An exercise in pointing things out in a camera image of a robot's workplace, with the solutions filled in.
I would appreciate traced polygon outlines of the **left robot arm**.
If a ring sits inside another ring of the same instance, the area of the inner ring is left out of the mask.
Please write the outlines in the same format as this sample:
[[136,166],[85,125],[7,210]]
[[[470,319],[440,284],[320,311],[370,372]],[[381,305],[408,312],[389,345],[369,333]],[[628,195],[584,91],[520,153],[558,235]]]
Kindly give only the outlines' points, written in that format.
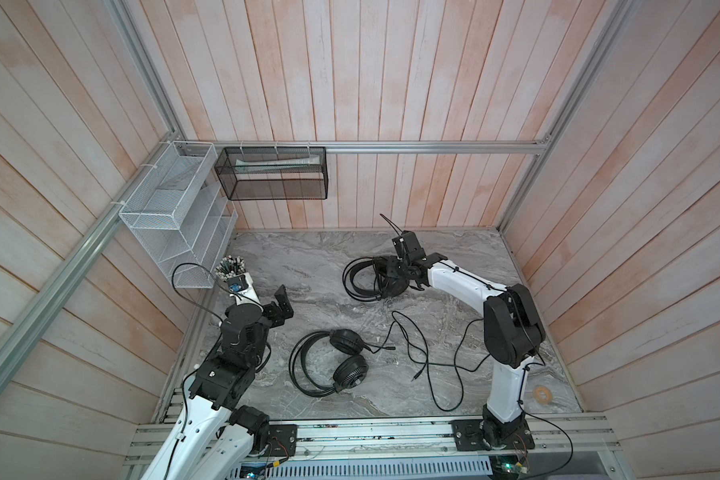
[[262,305],[252,288],[237,295],[220,324],[212,351],[182,381],[183,411],[144,479],[232,479],[250,456],[262,459],[244,477],[255,478],[295,455],[294,424],[270,425],[270,417],[241,399],[264,366],[271,328],[294,315],[287,290]]

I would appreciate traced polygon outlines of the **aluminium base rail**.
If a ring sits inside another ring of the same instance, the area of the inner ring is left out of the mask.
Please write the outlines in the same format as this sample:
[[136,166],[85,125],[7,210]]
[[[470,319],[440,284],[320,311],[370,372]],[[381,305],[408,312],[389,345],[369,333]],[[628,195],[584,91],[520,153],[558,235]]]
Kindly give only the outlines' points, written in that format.
[[[297,423],[293,460],[454,456],[453,417],[302,420]],[[620,450],[603,415],[555,414],[527,419],[531,453]]]

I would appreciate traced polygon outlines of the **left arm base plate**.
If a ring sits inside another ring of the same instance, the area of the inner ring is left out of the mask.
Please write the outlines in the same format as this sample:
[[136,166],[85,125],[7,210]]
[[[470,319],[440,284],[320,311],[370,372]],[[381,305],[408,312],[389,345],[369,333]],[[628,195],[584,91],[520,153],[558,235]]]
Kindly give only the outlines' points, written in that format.
[[296,454],[297,434],[296,424],[259,427],[253,433],[253,447],[249,456],[291,458]]

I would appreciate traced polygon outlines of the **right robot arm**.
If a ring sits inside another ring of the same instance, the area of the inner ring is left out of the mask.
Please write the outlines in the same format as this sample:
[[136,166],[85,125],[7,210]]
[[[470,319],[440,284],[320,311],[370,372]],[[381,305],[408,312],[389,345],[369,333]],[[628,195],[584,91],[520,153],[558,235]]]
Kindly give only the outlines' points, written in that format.
[[489,281],[441,254],[427,254],[411,231],[398,234],[393,245],[395,276],[445,292],[482,315],[484,345],[493,361],[482,442],[491,450],[506,447],[527,428],[522,405],[526,368],[546,339],[529,289],[521,283],[507,286]]

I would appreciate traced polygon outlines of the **black mesh wall basket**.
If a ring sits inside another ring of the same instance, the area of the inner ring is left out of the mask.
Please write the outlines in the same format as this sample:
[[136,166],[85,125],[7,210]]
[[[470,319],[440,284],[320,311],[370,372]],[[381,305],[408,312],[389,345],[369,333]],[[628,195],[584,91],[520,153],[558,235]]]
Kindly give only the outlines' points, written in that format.
[[298,146],[229,146],[214,171],[231,201],[325,200],[329,174],[326,150]]

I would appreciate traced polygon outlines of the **clear cup of pencils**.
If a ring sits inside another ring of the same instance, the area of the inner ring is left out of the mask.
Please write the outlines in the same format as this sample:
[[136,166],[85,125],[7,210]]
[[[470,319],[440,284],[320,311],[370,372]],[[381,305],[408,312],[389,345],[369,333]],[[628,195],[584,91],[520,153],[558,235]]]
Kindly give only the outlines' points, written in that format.
[[234,277],[245,275],[247,269],[242,257],[227,255],[220,259],[215,266],[214,272],[220,280],[228,281]]

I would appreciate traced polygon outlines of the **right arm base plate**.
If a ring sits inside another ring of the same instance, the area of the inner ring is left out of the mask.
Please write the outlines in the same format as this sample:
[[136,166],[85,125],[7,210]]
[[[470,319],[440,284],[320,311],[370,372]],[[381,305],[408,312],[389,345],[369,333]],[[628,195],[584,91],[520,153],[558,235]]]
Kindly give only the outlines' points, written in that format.
[[525,451],[536,447],[524,417],[509,423],[484,419],[453,420],[450,425],[458,451]]

